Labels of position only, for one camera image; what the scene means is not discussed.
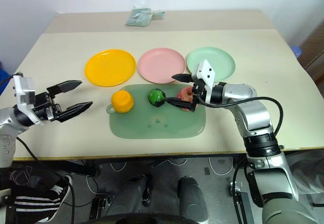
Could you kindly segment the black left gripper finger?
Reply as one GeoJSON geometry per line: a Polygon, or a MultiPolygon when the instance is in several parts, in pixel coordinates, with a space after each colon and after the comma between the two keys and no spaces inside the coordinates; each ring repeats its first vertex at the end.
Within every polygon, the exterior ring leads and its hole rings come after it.
{"type": "Polygon", "coordinates": [[[66,93],[68,91],[74,90],[81,83],[82,83],[82,81],[79,81],[79,80],[68,80],[68,81],[64,81],[62,83],[56,84],[54,86],[48,87],[47,91],[50,94],[66,93]]]}
{"type": "Polygon", "coordinates": [[[92,104],[93,102],[89,101],[89,102],[77,103],[73,106],[70,106],[65,111],[59,113],[58,121],[65,122],[67,120],[70,120],[80,115],[81,113],[85,112],[92,104]]]}

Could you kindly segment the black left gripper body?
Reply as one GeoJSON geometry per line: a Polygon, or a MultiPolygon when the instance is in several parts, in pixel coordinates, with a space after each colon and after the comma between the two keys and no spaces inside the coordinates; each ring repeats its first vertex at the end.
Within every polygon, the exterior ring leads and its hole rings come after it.
{"type": "Polygon", "coordinates": [[[41,121],[59,121],[62,122],[61,107],[54,102],[54,93],[43,92],[35,96],[35,104],[32,109],[35,115],[41,121]]]}

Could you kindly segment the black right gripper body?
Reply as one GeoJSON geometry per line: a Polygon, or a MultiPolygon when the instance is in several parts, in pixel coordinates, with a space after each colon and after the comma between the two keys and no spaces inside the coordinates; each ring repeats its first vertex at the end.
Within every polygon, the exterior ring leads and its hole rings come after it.
{"type": "Polygon", "coordinates": [[[205,82],[203,79],[191,79],[193,86],[191,89],[192,92],[192,105],[205,104],[206,102],[206,90],[205,82]]]}

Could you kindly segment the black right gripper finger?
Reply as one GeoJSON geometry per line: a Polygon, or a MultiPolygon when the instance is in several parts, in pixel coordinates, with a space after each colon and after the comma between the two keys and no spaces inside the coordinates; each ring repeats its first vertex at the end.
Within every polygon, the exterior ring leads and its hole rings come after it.
{"type": "Polygon", "coordinates": [[[176,97],[167,97],[164,99],[165,102],[168,104],[181,108],[181,109],[186,109],[189,111],[195,111],[197,104],[194,102],[189,102],[189,101],[183,101],[180,98],[176,97]]]}
{"type": "Polygon", "coordinates": [[[187,73],[179,73],[175,74],[172,76],[173,79],[180,81],[180,82],[185,82],[185,83],[191,83],[192,82],[192,76],[191,74],[187,73]]]}

